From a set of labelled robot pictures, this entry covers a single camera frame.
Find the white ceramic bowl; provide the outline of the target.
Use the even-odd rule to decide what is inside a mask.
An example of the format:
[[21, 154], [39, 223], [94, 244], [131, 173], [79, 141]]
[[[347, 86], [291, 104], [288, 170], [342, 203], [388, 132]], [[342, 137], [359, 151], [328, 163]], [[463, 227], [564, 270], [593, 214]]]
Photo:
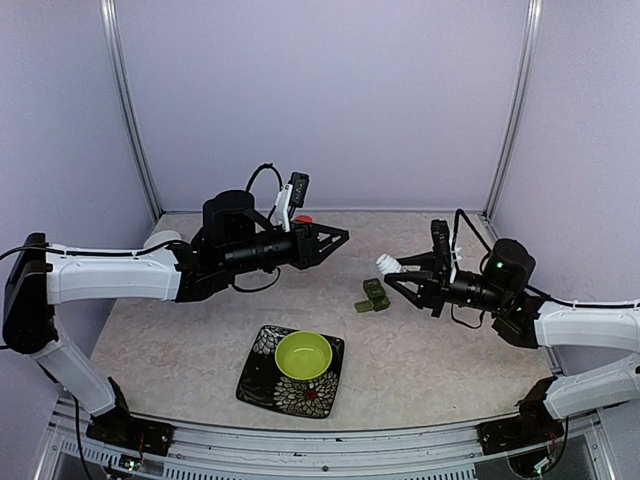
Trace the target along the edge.
[[149, 249], [157, 245], [170, 241], [181, 241], [182, 235], [175, 230], [162, 230], [150, 235], [143, 244], [144, 249]]

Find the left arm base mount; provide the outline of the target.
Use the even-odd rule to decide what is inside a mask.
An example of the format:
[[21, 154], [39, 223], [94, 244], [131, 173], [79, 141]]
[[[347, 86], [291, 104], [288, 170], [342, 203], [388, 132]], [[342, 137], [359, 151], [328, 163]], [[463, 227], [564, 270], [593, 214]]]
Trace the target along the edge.
[[92, 417], [86, 435], [108, 445], [165, 457], [174, 431], [169, 423], [109, 412]]

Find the green pill organizer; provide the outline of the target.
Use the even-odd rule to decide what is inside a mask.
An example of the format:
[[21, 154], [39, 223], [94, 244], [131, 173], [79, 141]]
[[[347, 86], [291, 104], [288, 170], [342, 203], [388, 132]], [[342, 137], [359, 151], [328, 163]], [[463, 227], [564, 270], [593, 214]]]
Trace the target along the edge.
[[390, 300], [386, 291], [377, 278], [364, 280], [363, 291], [366, 295], [366, 299], [354, 304], [355, 310], [358, 313], [367, 313], [370, 311], [378, 312], [386, 310], [390, 306]]

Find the right aluminium frame post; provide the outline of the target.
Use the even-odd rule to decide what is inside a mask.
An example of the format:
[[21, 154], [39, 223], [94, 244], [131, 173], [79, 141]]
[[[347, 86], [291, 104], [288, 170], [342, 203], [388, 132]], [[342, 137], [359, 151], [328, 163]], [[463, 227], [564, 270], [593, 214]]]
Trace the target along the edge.
[[483, 210], [486, 221], [494, 221], [500, 198], [506, 186], [509, 167], [525, 111], [529, 83], [535, 60], [535, 52], [539, 38], [543, 14], [542, 0], [530, 0], [527, 4], [524, 35], [519, 56], [514, 92], [509, 108], [507, 124], [501, 143], [498, 164], [491, 183], [489, 194]]

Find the front aluminium rail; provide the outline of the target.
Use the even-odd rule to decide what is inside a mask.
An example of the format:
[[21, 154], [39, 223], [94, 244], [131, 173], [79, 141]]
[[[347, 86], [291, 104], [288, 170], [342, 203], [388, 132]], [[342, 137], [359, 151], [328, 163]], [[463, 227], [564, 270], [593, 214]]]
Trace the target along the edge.
[[[88, 417], [61, 399], [48, 422], [36, 478], [76, 460], [95, 478], [130, 479], [480, 479], [509, 478], [536, 452], [483, 453], [473, 422], [373, 431], [268, 431], [175, 421], [164, 456], [76, 438]], [[126, 461], [140, 461], [138, 468]]]

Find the red pill bottle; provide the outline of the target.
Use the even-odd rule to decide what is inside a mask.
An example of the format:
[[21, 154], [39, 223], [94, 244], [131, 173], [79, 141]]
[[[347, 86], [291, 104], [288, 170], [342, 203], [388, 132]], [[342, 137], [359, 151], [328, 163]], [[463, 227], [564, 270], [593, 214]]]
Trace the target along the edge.
[[313, 222], [313, 219], [308, 215], [299, 215], [294, 219], [295, 222], [309, 224]]

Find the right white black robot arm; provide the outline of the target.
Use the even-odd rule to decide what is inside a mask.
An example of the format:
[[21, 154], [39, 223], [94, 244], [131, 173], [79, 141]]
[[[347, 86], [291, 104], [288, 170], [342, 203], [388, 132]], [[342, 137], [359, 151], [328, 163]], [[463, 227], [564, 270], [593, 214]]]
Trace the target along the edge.
[[397, 259], [382, 254], [376, 265], [387, 285], [417, 308], [430, 309], [433, 316], [439, 316], [445, 305], [490, 313], [493, 329], [513, 346], [585, 346], [626, 352], [626, 357], [607, 365], [538, 382], [511, 423], [518, 442], [535, 442], [549, 429], [551, 419], [638, 399], [637, 302], [586, 306], [527, 294], [535, 260], [512, 239], [500, 239], [493, 245], [479, 274], [458, 269], [443, 240], [419, 255]]

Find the small white pill bottle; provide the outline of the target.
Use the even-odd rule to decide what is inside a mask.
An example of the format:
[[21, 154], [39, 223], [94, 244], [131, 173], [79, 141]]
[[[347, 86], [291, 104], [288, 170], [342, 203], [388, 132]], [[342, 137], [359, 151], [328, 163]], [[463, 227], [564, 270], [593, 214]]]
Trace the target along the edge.
[[376, 266], [381, 275], [399, 274], [407, 272], [407, 269], [395, 257], [384, 253], [376, 260]]

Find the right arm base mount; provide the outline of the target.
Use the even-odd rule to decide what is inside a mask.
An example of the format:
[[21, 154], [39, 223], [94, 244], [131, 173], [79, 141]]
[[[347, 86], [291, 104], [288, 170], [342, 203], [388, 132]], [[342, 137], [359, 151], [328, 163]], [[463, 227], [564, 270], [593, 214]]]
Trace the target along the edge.
[[534, 410], [516, 416], [482, 422], [477, 433], [484, 455], [507, 452], [562, 437], [565, 427], [562, 421], [548, 413]]

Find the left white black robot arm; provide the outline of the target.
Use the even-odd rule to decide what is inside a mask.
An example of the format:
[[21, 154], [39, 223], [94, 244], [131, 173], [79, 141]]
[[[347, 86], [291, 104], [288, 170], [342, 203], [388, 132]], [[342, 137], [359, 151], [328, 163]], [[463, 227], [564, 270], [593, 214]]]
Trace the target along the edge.
[[241, 274], [315, 267], [348, 241], [348, 231], [295, 221], [288, 209], [279, 201], [270, 221], [250, 192], [224, 191], [204, 203], [202, 226], [191, 241], [166, 231], [140, 250], [82, 250], [32, 233], [10, 252], [16, 260], [5, 284], [2, 338], [70, 392], [115, 442], [133, 443], [139, 421], [118, 385], [56, 326], [56, 306], [120, 298], [200, 302], [233, 286]]

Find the aluminium frame post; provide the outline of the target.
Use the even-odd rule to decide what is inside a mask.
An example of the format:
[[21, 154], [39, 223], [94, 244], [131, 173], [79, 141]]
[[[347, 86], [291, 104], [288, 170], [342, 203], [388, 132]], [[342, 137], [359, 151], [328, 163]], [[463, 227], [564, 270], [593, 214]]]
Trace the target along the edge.
[[153, 221], [157, 222], [163, 215], [164, 211], [162, 209], [157, 188], [146, 157], [135, 114], [133, 98], [127, 77], [124, 49], [119, 31], [116, 2], [114, 0], [101, 0], [100, 11], [110, 62], [114, 74], [117, 96], [124, 119], [127, 137], [133, 154], [134, 166], [139, 177], [150, 215]]
[[539, 38], [543, 14], [542, 0], [530, 0], [527, 4], [524, 35], [519, 56], [514, 92], [509, 108], [507, 124], [501, 143], [498, 164], [491, 183], [489, 194], [483, 210], [486, 221], [494, 221], [500, 198], [506, 186], [509, 167], [525, 111], [529, 83], [535, 60], [535, 52]]

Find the black floral square plate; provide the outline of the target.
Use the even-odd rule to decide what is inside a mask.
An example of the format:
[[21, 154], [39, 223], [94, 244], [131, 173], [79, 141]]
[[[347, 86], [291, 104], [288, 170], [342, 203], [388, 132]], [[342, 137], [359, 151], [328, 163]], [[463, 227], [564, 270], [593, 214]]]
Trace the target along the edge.
[[236, 398], [286, 415], [324, 419], [336, 398], [344, 353], [339, 337], [265, 325], [250, 349]]

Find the left aluminium frame post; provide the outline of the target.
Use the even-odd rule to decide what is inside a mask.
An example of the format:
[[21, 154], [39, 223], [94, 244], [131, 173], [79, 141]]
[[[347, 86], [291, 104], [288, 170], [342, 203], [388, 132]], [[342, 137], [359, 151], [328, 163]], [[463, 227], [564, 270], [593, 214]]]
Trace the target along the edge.
[[127, 137], [133, 154], [134, 166], [139, 177], [150, 215], [153, 221], [157, 222], [163, 215], [164, 211], [162, 209], [157, 188], [146, 157], [135, 114], [133, 98], [127, 77], [124, 49], [119, 31], [116, 2], [114, 0], [101, 0], [100, 11], [110, 62], [114, 74], [117, 96], [124, 119]]

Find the lime green bowl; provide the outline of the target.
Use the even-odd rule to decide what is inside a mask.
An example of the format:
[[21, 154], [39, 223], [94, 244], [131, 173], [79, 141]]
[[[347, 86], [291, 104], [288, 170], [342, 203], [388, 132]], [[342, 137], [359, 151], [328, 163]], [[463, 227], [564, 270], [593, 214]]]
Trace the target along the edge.
[[275, 363], [286, 377], [296, 381], [315, 379], [326, 372], [333, 360], [329, 341], [311, 331], [295, 331], [276, 346]]

